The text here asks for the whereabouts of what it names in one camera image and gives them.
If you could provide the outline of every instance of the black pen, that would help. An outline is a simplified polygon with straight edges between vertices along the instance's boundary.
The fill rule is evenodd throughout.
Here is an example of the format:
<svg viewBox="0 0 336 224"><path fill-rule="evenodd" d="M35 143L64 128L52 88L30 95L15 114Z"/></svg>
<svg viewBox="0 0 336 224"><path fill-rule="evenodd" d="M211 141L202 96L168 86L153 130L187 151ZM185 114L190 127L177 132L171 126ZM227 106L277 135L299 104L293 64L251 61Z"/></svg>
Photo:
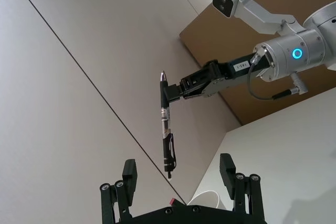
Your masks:
<svg viewBox="0 0 336 224"><path fill-rule="evenodd" d="M164 171L168 172L168 179L172 178L171 172L176 167L176 157L174 149L174 137L170 130L170 112L169 101L164 93L164 89L168 87L167 77L164 71L160 78L160 93L161 93L161 121L163 134L163 158Z"/></svg>

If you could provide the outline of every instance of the cable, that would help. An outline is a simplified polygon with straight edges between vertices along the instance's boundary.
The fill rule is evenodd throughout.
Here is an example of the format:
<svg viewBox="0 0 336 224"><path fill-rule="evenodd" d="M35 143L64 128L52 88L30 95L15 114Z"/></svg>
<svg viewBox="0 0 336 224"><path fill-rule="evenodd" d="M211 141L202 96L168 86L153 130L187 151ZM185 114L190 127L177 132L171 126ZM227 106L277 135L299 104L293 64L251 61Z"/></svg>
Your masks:
<svg viewBox="0 0 336 224"><path fill-rule="evenodd" d="M274 99L271 98L271 97L269 97L269 98L259 97L256 94L254 94L254 92L252 91L252 88L251 88L251 74L252 74L254 66L255 66L255 64L252 63L251 67L248 70L248 74L247 74L247 89L248 89L248 92L255 99L258 99L258 100L261 100L261 101L273 101Z"/></svg>

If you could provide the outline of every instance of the brown cardboard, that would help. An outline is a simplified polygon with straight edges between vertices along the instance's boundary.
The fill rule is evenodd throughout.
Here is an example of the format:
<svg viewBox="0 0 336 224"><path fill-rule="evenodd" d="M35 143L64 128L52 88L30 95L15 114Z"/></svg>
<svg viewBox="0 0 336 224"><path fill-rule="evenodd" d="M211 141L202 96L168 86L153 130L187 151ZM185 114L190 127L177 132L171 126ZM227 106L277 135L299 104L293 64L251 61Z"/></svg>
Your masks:
<svg viewBox="0 0 336 224"><path fill-rule="evenodd" d="M336 0L255 0L271 13L291 14L303 24L313 12ZM180 37L195 59L202 66L207 61L218 59L227 62L252 53L254 46L278 35L261 35L238 18L225 18L210 5L189 26ZM336 71L324 66L299 73L309 92L293 95L277 101L258 101L247 91L246 84L228 88L221 94L238 119L249 123L284 109L309 97L336 87ZM252 81L253 90L260 96L270 97L292 87L290 77L271 83L260 79Z"/></svg>

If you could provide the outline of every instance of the screw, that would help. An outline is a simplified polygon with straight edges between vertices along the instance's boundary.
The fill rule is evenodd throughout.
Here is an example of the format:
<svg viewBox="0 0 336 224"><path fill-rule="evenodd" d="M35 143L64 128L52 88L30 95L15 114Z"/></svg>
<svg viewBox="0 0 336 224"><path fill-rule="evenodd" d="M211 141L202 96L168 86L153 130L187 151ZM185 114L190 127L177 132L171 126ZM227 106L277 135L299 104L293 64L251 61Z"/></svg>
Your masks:
<svg viewBox="0 0 336 224"><path fill-rule="evenodd" d="M109 185L108 185L108 184L105 184L105 185L103 185L103 186L101 187L101 189L102 189L102 190L107 190L107 189L109 189Z"/></svg>
<svg viewBox="0 0 336 224"><path fill-rule="evenodd" d="M253 175L253 176L251 176L251 179L252 179L252 180L255 180L255 181L258 181L258 180L259 180L259 177L256 176L256 175Z"/></svg>
<svg viewBox="0 0 336 224"><path fill-rule="evenodd" d="M170 215L172 212L173 211L172 211L171 208L167 208L166 211L165 211L166 215Z"/></svg>
<svg viewBox="0 0 336 224"><path fill-rule="evenodd" d="M198 207L193 207L193 212L199 212L199 208Z"/></svg>
<svg viewBox="0 0 336 224"><path fill-rule="evenodd" d="M238 178L238 179L243 179L244 176L243 176L242 174L237 174L237 175L236 175L236 178Z"/></svg>

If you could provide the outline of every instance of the label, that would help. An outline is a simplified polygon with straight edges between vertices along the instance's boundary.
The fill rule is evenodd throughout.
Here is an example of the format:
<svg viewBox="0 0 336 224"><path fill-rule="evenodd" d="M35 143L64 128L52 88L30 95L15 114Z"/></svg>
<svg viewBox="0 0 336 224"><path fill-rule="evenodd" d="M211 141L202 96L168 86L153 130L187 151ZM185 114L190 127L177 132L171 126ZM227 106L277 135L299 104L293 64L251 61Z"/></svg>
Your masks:
<svg viewBox="0 0 336 224"><path fill-rule="evenodd" d="M236 70L236 72L249 68L249 67L250 67L250 63L248 63L247 60L233 65L233 68Z"/></svg>

